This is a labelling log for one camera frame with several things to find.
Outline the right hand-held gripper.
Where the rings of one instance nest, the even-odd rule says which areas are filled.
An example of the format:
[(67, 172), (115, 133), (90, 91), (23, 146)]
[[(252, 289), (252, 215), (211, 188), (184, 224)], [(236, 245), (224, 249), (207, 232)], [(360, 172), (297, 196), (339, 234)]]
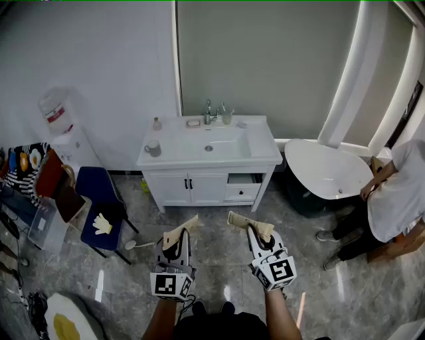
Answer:
[(275, 252), (263, 256), (260, 238), (252, 224), (247, 226), (247, 235), (250, 251), (255, 257), (250, 267), (264, 290), (283, 289), (291, 284), (296, 279), (296, 267), (293, 257), (288, 256), (287, 248), (284, 248), (281, 236), (272, 231), (267, 249)]

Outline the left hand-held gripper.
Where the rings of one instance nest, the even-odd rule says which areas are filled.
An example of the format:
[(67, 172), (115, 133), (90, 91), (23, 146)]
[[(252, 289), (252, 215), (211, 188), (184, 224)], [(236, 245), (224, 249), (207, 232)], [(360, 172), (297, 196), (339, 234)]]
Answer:
[(196, 269), (190, 265), (189, 231), (164, 235), (163, 245), (155, 250), (155, 267), (150, 273), (151, 294), (160, 299), (185, 301), (195, 280)]

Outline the cream plastic tube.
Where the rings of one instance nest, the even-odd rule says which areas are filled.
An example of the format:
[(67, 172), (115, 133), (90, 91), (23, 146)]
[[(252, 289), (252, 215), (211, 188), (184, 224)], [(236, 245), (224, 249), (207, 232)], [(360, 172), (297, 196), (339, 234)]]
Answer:
[(247, 228), (249, 225), (257, 232), (258, 236), (265, 242), (269, 242), (272, 237), (274, 225), (266, 222), (258, 222), (248, 217), (229, 211), (227, 224), (240, 228)]
[(199, 216), (196, 214), (193, 218), (189, 219), (188, 221), (184, 222), (177, 228), (163, 233), (163, 251), (166, 251), (170, 249), (170, 247), (174, 246), (175, 244), (179, 243), (181, 233), (186, 230), (190, 231), (192, 228), (197, 227), (198, 225), (201, 225), (199, 222)]

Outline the grey mug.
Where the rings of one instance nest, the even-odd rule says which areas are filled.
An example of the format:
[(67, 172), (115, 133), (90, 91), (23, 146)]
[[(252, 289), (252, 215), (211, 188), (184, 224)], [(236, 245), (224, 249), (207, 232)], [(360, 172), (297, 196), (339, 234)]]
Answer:
[(144, 150), (151, 157), (159, 157), (161, 155), (160, 142), (157, 140), (151, 140), (144, 146)]

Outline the dark round bin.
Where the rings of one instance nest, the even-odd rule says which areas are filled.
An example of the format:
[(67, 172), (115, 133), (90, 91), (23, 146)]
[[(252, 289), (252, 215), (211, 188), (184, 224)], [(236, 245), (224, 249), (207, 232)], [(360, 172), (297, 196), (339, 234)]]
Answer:
[(327, 202), (325, 199), (306, 189), (290, 169), (286, 169), (284, 175), (289, 200), (299, 214), (313, 217), (324, 213)]

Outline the black cloth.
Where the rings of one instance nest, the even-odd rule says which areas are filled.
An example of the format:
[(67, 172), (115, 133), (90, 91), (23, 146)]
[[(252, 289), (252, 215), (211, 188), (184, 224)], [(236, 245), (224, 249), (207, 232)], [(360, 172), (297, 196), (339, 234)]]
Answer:
[(121, 222), (127, 217), (126, 210), (121, 203), (98, 204), (94, 207), (96, 214), (102, 216), (112, 225)]

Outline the white bathtub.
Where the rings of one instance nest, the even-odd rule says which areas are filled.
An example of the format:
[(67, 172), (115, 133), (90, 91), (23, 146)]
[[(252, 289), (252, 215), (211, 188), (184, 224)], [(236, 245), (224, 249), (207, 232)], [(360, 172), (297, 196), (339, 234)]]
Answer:
[(367, 163), (357, 155), (316, 142), (291, 139), (284, 153), (297, 180), (322, 199), (356, 196), (373, 178)]

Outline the white vanity cabinet with sink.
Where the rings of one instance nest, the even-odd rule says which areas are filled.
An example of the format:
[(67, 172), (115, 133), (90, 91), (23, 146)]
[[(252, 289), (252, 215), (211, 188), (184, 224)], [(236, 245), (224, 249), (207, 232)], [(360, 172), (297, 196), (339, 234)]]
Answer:
[[(249, 206), (256, 211), (282, 155), (265, 116), (239, 116), (187, 128), (193, 117), (165, 118), (149, 128), (137, 166), (161, 213), (166, 207)], [(248, 125), (239, 128), (238, 122)], [(160, 142), (161, 155), (144, 146)]]

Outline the blue chair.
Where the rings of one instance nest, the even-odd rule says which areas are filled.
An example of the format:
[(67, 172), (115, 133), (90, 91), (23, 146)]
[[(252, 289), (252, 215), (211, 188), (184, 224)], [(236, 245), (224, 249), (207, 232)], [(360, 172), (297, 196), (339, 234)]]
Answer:
[[(91, 203), (81, 232), (81, 241), (89, 245), (102, 257), (106, 256), (102, 251), (109, 250), (117, 254), (125, 263), (131, 264), (118, 250), (120, 234), (124, 223), (127, 223), (135, 232), (139, 232), (139, 230), (129, 221), (126, 204), (107, 170), (103, 167), (81, 167), (78, 172), (75, 191)], [(96, 229), (92, 226), (92, 223), (98, 214), (94, 211), (94, 207), (98, 204), (109, 203), (121, 203), (126, 210), (127, 217), (117, 224), (111, 224), (112, 230), (109, 234), (95, 235)]]

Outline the white round cushion yellow centre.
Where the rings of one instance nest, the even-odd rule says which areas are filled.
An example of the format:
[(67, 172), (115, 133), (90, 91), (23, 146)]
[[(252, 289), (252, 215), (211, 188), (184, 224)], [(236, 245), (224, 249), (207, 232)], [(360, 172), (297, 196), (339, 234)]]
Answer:
[(104, 340), (102, 326), (77, 296), (52, 294), (44, 318), (50, 340)]

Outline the clear plastic storage box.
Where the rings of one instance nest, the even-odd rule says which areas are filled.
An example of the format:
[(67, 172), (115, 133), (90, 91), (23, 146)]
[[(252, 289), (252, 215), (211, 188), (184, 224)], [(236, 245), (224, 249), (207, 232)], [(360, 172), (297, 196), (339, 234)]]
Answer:
[(63, 221), (52, 199), (41, 199), (28, 238), (39, 249), (60, 254), (68, 224)]

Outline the chrome faucet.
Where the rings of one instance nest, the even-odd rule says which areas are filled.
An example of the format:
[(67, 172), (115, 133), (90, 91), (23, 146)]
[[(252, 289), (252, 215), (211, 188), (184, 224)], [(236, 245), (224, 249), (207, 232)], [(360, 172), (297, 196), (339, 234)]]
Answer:
[(218, 118), (218, 109), (216, 109), (216, 112), (212, 112), (211, 108), (211, 101), (207, 100), (207, 109), (204, 113), (204, 123), (205, 125), (210, 125), (212, 121), (216, 120)]

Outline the white water dispenser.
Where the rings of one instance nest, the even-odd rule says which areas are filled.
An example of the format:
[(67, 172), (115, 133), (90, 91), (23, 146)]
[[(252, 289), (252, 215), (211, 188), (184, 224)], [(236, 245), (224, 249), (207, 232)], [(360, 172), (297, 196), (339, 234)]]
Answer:
[(71, 166), (76, 177), (81, 167), (102, 166), (80, 126), (73, 125), (68, 132), (54, 137), (50, 146), (64, 164)]

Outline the striped blanket with flowers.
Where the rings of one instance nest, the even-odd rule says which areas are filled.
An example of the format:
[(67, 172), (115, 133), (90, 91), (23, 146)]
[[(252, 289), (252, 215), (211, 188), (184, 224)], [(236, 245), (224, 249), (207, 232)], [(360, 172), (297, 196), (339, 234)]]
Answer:
[(20, 192), (36, 208), (41, 200), (36, 194), (36, 180), (47, 160), (50, 144), (46, 142), (11, 147), (7, 153), (7, 170), (3, 177), (6, 186)]

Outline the clear water bottle red label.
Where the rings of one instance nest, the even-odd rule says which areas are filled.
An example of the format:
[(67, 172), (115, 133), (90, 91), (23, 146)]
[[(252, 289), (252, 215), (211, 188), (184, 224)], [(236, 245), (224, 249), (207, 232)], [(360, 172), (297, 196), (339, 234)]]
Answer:
[(53, 87), (38, 99), (39, 110), (52, 135), (62, 135), (74, 125), (74, 110), (70, 91), (66, 87)]

